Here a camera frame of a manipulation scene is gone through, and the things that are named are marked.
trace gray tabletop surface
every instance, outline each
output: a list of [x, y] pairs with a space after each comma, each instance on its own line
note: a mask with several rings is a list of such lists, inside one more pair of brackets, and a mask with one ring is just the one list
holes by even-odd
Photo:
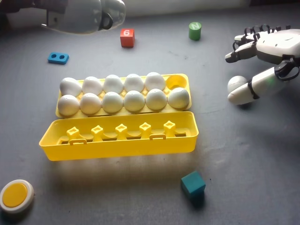
[[[0, 37], [0, 188], [15, 179], [35, 192], [27, 213], [0, 224], [29, 225], [295, 225], [300, 207], [300, 78], [272, 97], [241, 108], [227, 101], [227, 83], [272, 67], [256, 57], [234, 64], [224, 56], [245, 27], [300, 28], [300, 5], [254, 7], [128, 18], [91, 35], [42, 28]], [[188, 25], [199, 21], [199, 42]], [[135, 29], [132, 49], [121, 28]], [[68, 53], [66, 65], [47, 62]], [[188, 75], [199, 136], [188, 154], [51, 162], [38, 142], [52, 121], [64, 77]], [[180, 179], [197, 170], [206, 181], [195, 208]]]

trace blue block with two holes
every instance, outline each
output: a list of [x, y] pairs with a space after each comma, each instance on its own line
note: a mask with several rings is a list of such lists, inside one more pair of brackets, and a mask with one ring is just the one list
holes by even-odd
[[69, 55], [66, 53], [52, 52], [48, 57], [48, 62], [56, 64], [66, 64], [69, 59]]
[[205, 182], [197, 171], [181, 178], [181, 187], [189, 199], [194, 199], [203, 194]]

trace egg carton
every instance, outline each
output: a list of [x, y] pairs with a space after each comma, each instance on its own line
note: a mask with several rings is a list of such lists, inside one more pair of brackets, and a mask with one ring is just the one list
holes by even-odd
[[[104, 111], [103, 108], [101, 108], [97, 113], [92, 114], [92, 115], [84, 114], [81, 110], [79, 110], [77, 113], [75, 113], [72, 116], [64, 116], [64, 115], [60, 114], [60, 112], [58, 111], [58, 107], [56, 105], [56, 112], [55, 112], [55, 114], [56, 114], [56, 116], [58, 116], [60, 118], [84, 118], [84, 117], [107, 116], [107, 115], [130, 115], [130, 114], [138, 114], [138, 113], [157, 113], [157, 112], [160, 112], [160, 113], [170, 113], [170, 112], [177, 112], [177, 111], [183, 111], [183, 110], [189, 109], [191, 107], [191, 105], [192, 105], [192, 99], [191, 99], [191, 93], [190, 93], [190, 89], [189, 89], [188, 76], [185, 75], [185, 74], [167, 74], [167, 75], [162, 75], [162, 76], [163, 76], [163, 78], [165, 80], [165, 83], [166, 83], [166, 87], [165, 87], [165, 89], [163, 89], [163, 92], [164, 92], [164, 94], [167, 97], [169, 96], [171, 90], [173, 90], [174, 88], [181, 87], [181, 88], [184, 88], [184, 89], [186, 89], [188, 91], [188, 94], [189, 94], [189, 104], [185, 108], [175, 109], [175, 108], [171, 107], [167, 103], [167, 105], [163, 109], [161, 109], [161, 110], [152, 110], [149, 107], [147, 107], [147, 105], [145, 105], [143, 109], [141, 109], [140, 111], [137, 111], [137, 112], [130, 112], [125, 107], [122, 107], [122, 109], [119, 110], [116, 113], [108, 113], [108, 112]], [[120, 77], [120, 79], [124, 83], [126, 77]], [[143, 82], [145, 82], [146, 76], [141, 76], [141, 79], [143, 80]], [[99, 80], [103, 84], [105, 78], [99, 79]], [[82, 86], [83, 80], [79, 80], [78, 82]], [[141, 93], [143, 94], [143, 96], [145, 98], [146, 98], [148, 92], [149, 91], [146, 88], [144, 88], [144, 90], [141, 91]], [[120, 96], [124, 99], [126, 93], [127, 92], [125, 90], [123, 90], [120, 93]], [[104, 97], [104, 95], [105, 95], [105, 92], [102, 91], [98, 95], [98, 97], [102, 100], [103, 97]], [[81, 92], [76, 98], [80, 101], [81, 98], [82, 98], [82, 96], [83, 96], [83, 93]], [[62, 97], [62, 95], [61, 95], [61, 92], [59, 91], [58, 100], [61, 97]]]
[[51, 161], [191, 152], [192, 112], [145, 113], [54, 121], [39, 145]]

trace egg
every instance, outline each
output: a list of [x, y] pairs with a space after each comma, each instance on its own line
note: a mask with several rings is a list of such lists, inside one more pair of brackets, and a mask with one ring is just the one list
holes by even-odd
[[84, 79], [82, 84], [82, 91], [84, 94], [86, 93], [93, 93], [95, 95], [98, 95], [102, 92], [103, 87], [99, 79], [89, 76]]
[[108, 92], [102, 99], [102, 107], [107, 113], [116, 113], [123, 107], [123, 99], [116, 92]]
[[108, 75], [104, 80], [103, 89], [106, 93], [112, 91], [120, 94], [124, 86], [122, 80], [117, 75]]
[[129, 91], [124, 97], [124, 107], [131, 112], [136, 112], [143, 109], [145, 106], [144, 96], [136, 91]]
[[148, 73], [145, 80], [145, 86], [147, 90], [152, 89], [165, 89], [165, 80], [163, 76], [156, 72]]
[[101, 100], [93, 93], [86, 93], [80, 99], [80, 109], [85, 114], [94, 114], [101, 109], [101, 106]]
[[79, 110], [79, 101], [73, 95], [64, 95], [58, 100], [57, 108], [60, 114], [70, 116]]
[[247, 83], [247, 79], [243, 76], [234, 76], [231, 78], [227, 85], [228, 93], [232, 92], [233, 90], [237, 89], [238, 87]]
[[127, 92], [131, 90], [141, 92], [142, 90], [144, 90], [144, 82], [139, 75], [129, 74], [125, 79], [124, 89]]
[[160, 110], [167, 104], [167, 97], [160, 89], [152, 89], [146, 96], [146, 105], [152, 110]]
[[74, 78], [67, 77], [60, 82], [61, 95], [78, 96], [82, 91], [80, 83]]
[[175, 88], [168, 97], [168, 104], [176, 109], [182, 109], [189, 104], [189, 94], [184, 88]]

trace red cube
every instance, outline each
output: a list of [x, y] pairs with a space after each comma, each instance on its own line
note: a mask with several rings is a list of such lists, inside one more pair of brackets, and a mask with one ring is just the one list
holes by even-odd
[[122, 29], [120, 33], [121, 46], [123, 48], [132, 48], [135, 44], [135, 30]]

